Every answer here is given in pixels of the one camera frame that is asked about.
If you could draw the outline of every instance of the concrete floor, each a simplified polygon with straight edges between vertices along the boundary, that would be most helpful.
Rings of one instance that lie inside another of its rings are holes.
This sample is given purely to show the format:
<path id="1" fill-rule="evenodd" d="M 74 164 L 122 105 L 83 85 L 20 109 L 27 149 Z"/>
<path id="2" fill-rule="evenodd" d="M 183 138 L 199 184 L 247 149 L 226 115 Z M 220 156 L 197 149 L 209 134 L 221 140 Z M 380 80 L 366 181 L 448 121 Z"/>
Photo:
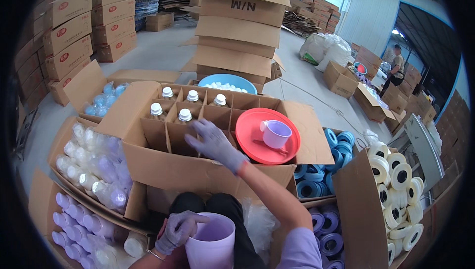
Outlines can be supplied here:
<path id="1" fill-rule="evenodd" d="M 179 47 L 183 41 L 194 35 L 195 26 L 195 23 L 179 21 L 175 22 L 173 28 L 158 33 L 144 31 L 138 33 L 136 49 L 116 63 L 101 64 L 104 75 L 109 76 L 120 69 L 179 71 L 195 52 L 196 46 Z M 330 92 L 323 81 L 323 73 L 310 63 L 300 60 L 298 52 L 304 42 L 303 38 L 286 30 L 282 30 L 280 35 L 280 48 L 276 53 L 282 59 L 286 72 L 283 72 L 282 78 L 267 83 L 264 86 L 264 94 L 312 105 L 322 126 L 348 130 L 362 140 L 364 138 L 361 134 L 366 129 L 375 132 L 383 142 L 391 139 L 391 133 L 384 123 L 370 121 L 354 98 L 347 100 Z M 189 79 L 196 79 L 196 73 L 182 73 L 176 83 L 186 84 Z M 344 118 L 338 115 L 336 110 L 340 111 Z M 51 94 L 39 104 L 39 113 L 27 141 L 25 160 L 19 165 L 21 180 L 27 194 L 35 167 L 39 167 L 52 179 L 57 180 L 46 163 L 46 157 L 64 120 L 69 116 L 77 116 L 71 104 L 62 107 L 53 101 Z"/>

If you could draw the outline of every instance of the bracelet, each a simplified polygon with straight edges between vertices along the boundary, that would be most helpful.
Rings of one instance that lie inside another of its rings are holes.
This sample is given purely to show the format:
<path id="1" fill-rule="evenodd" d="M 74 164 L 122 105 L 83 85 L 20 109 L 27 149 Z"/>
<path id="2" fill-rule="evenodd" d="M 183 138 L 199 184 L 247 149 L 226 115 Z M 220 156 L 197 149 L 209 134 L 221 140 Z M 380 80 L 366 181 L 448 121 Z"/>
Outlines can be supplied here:
<path id="1" fill-rule="evenodd" d="M 156 253 L 154 253 L 154 252 L 151 251 L 150 249 L 147 249 L 147 252 L 153 254 L 154 256 L 156 256 L 156 257 L 158 258 L 158 260 L 161 260 L 162 262 L 165 261 L 164 259 L 160 258 Z"/>

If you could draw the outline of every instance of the red plastic lid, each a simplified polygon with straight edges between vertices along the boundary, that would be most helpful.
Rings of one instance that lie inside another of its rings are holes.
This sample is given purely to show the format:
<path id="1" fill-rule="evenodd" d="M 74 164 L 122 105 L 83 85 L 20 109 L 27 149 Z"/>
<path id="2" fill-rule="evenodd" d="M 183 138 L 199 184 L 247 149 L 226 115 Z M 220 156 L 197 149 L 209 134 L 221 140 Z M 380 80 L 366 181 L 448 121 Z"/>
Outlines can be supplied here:
<path id="1" fill-rule="evenodd" d="M 282 153 L 267 147 L 262 141 L 263 133 L 259 129 L 262 121 L 277 120 L 285 123 L 292 130 L 292 136 L 288 139 Z M 300 148 L 300 134 L 294 123 L 282 113 L 268 108 L 253 108 L 247 110 L 237 119 L 236 139 L 242 150 L 256 162 L 266 165 L 279 165 L 288 162 L 297 154 Z"/>

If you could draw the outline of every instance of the lavender plastic bucket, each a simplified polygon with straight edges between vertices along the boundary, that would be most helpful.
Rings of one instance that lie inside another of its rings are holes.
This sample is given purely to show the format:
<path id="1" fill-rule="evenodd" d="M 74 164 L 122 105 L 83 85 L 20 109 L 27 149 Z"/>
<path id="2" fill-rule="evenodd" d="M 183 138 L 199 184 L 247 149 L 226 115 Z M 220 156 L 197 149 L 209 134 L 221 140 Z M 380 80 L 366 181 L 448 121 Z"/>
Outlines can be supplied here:
<path id="1" fill-rule="evenodd" d="M 262 140 L 271 148 L 282 148 L 289 137 L 292 135 L 292 130 L 283 122 L 276 120 L 265 121 L 263 128 L 264 135 Z"/>
<path id="2" fill-rule="evenodd" d="M 198 223 L 198 230 L 185 243 L 191 269 L 232 269 L 236 226 L 228 217 L 217 213 L 198 213 L 210 222 Z"/>

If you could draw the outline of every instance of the worker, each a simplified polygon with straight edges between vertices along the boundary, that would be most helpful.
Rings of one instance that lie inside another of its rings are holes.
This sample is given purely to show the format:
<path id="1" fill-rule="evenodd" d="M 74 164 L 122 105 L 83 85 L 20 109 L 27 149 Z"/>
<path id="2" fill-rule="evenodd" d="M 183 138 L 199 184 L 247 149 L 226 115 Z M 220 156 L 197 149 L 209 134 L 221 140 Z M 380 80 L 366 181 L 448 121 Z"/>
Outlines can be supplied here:
<path id="1" fill-rule="evenodd" d="M 395 44 L 392 52 L 396 56 L 391 62 L 391 71 L 388 74 L 388 79 L 383 86 L 380 97 L 382 97 L 384 92 L 389 88 L 391 82 L 397 87 L 404 80 L 404 58 L 401 56 L 401 46 Z"/>
<path id="2" fill-rule="evenodd" d="M 206 119 L 193 121 L 189 126 L 202 138 L 198 141 L 185 135 L 185 141 L 206 157 L 219 161 L 235 176 L 240 177 L 258 195 L 269 211 L 280 221 L 287 233 L 278 269 L 322 269 L 322 258 L 312 228 L 312 217 L 306 208 L 280 184 L 253 166 L 249 159 L 234 148 L 223 132 Z M 167 266 L 167 258 L 174 250 L 182 249 L 189 236 L 197 230 L 197 223 L 209 218 L 198 212 L 220 213 L 233 220 L 236 226 L 234 243 L 235 269 L 265 269 L 256 254 L 244 227 L 241 204 L 229 194 L 215 194 L 206 205 L 198 195 L 180 194 L 170 207 L 163 235 L 150 253 L 137 260 L 131 269 L 155 269 Z"/>

